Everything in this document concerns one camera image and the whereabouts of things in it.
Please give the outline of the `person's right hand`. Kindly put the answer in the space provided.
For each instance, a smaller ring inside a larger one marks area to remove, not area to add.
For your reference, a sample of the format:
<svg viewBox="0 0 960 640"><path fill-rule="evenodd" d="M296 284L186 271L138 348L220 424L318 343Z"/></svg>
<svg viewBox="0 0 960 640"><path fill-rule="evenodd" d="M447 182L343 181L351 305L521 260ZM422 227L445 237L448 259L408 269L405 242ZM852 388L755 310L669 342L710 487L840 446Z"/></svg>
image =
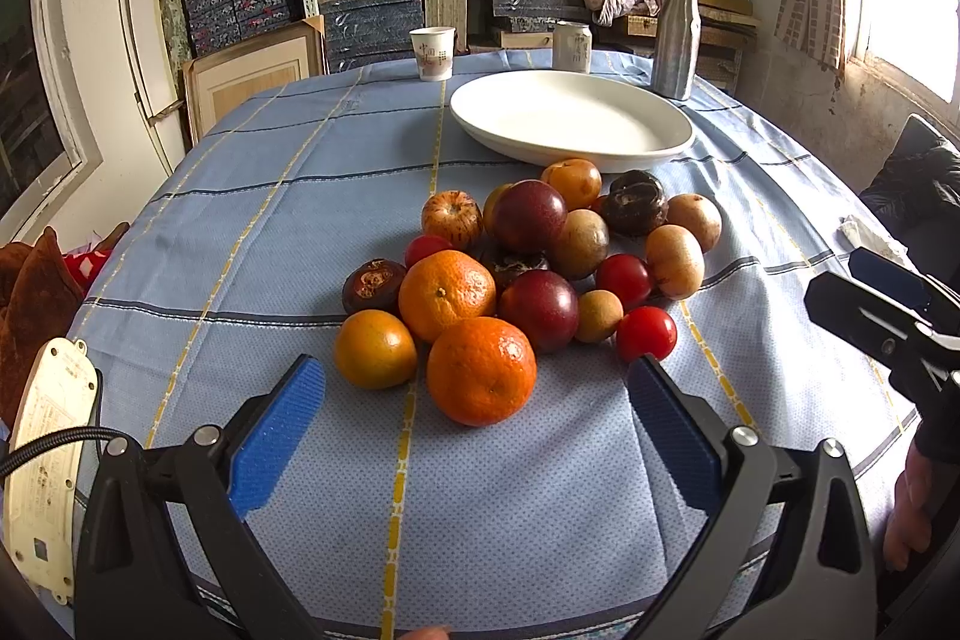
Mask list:
<svg viewBox="0 0 960 640"><path fill-rule="evenodd" d="M931 487L932 461L911 445L905 468L895 482L895 503L882 542L884 562L890 570L903 572L911 554L923 554L929 549L932 526L926 502Z"/></svg>

